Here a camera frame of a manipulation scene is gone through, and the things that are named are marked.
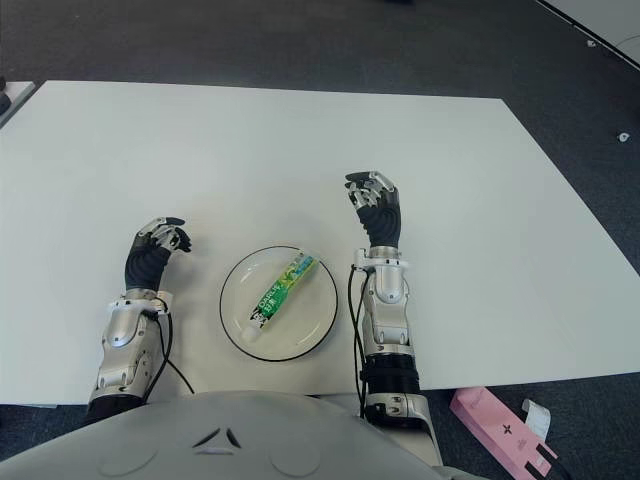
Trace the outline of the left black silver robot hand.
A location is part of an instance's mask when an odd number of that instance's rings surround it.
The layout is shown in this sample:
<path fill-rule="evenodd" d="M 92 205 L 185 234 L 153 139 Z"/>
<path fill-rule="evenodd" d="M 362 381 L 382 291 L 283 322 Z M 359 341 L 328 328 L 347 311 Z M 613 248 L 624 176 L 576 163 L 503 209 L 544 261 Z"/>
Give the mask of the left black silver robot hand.
<path fill-rule="evenodd" d="M 157 291 L 165 267 L 176 251 L 189 253 L 192 242 L 176 217 L 157 217 L 135 235 L 125 263 L 126 290 Z"/>

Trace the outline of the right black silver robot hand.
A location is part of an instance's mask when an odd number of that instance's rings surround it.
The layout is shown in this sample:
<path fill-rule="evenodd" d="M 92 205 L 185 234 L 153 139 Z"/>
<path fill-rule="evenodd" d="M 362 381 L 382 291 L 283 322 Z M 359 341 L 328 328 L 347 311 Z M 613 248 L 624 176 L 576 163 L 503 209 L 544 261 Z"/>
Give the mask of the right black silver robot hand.
<path fill-rule="evenodd" d="M 350 173 L 345 188 L 371 247 L 398 248 L 401 235 L 399 190 L 379 171 Z"/>

